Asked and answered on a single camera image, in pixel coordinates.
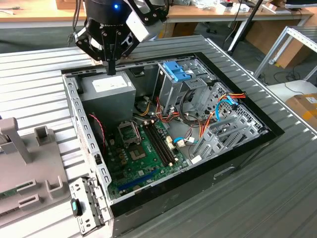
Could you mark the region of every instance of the circuit board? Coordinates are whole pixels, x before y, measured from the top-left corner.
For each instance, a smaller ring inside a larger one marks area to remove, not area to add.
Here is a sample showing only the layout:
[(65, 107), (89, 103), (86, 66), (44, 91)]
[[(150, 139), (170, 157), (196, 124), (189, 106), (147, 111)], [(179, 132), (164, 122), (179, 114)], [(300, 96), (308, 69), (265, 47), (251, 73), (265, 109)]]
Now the circuit board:
[[(154, 126), (161, 132), (163, 141), (168, 136), (165, 127), (160, 121), (155, 122)], [(119, 198), (188, 166), (179, 151), (173, 152), (177, 162), (172, 166), (164, 166), (142, 125), (137, 128), (142, 141), (139, 145), (133, 144), (128, 148), (124, 147), (119, 133), (106, 135), (107, 141), (113, 140), (107, 149), (107, 168), (112, 178), (108, 187), (111, 199)]]
[(0, 193), (0, 200), (5, 199), (7, 197), (11, 197), (13, 195), (16, 195), (17, 194), (17, 190), (18, 190), (18, 188), (15, 187), (13, 189), (1, 192)]

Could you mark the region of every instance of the blue drive bay latch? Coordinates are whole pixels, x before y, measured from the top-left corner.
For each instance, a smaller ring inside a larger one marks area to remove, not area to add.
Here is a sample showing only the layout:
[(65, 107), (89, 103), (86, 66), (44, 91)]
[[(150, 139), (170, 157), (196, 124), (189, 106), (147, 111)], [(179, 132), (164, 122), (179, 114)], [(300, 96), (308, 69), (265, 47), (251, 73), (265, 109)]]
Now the blue drive bay latch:
[(176, 82), (186, 81), (191, 79), (191, 76), (185, 73), (183, 70), (183, 67), (180, 66), (175, 61), (168, 61), (163, 64), (163, 66), (166, 68), (166, 71), (174, 77), (174, 80)]

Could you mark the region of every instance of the metal work table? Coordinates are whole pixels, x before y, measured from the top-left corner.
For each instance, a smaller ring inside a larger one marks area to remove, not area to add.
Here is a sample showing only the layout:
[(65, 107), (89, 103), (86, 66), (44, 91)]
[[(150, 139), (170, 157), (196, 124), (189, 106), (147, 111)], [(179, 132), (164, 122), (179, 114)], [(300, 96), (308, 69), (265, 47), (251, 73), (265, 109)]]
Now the metal work table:
[[(203, 52), (246, 91), (285, 134), (246, 168), (123, 238), (313, 237), (317, 234), (317, 132), (202, 36), (141, 44), (134, 60)], [(87, 174), (71, 123), (60, 69), (92, 65), (78, 48), (0, 55), (0, 115), (16, 117), (20, 134), (55, 130), (69, 181)], [(105, 237), (100, 229), (89, 238)], [(0, 230), (0, 237), (81, 237), (69, 201)]]

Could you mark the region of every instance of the blue plastic clip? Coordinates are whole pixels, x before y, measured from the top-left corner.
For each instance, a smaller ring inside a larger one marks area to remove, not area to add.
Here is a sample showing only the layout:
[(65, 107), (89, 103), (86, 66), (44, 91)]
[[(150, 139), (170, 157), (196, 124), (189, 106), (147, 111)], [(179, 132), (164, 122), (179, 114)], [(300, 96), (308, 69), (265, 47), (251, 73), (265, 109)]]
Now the blue plastic clip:
[(186, 81), (191, 79), (191, 76), (185, 73), (183, 67), (175, 61), (168, 61), (163, 64), (167, 72), (174, 77), (176, 82)]
[(234, 101), (229, 95), (227, 96), (227, 99), (229, 99), (229, 101), (232, 102), (232, 104), (238, 105), (238, 103)]

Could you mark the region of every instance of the ram slot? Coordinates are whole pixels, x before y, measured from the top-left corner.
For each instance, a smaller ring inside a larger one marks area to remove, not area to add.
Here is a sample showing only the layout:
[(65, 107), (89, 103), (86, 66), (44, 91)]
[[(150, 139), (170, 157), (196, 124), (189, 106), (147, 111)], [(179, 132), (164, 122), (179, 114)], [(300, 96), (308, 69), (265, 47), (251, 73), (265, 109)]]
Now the ram slot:
[(168, 160), (165, 158), (164, 153), (162, 152), (162, 150), (160, 149), (159, 145), (156, 142), (156, 139), (153, 137), (152, 133), (150, 132), (150, 129), (148, 128), (148, 126), (146, 126), (144, 128), (144, 131), (146, 133), (146, 135), (148, 136), (151, 144), (154, 146), (156, 152), (158, 153), (159, 158), (162, 160), (163, 165), (166, 167), (168, 166), (169, 162)]
[(152, 135), (155, 137), (155, 139), (157, 140), (157, 143), (159, 144), (160, 148), (163, 150), (164, 154), (165, 154), (165, 158), (171, 162), (171, 163), (175, 163), (175, 159), (174, 156), (172, 155), (171, 151), (169, 150), (169, 148), (167, 147), (167, 145), (164, 143), (164, 141), (162, 140), (162, 138), (160, 137), (160, 135), (158, 134), (156, 128), (154, 125), (149, 127), (149, 130), (151, 131)]

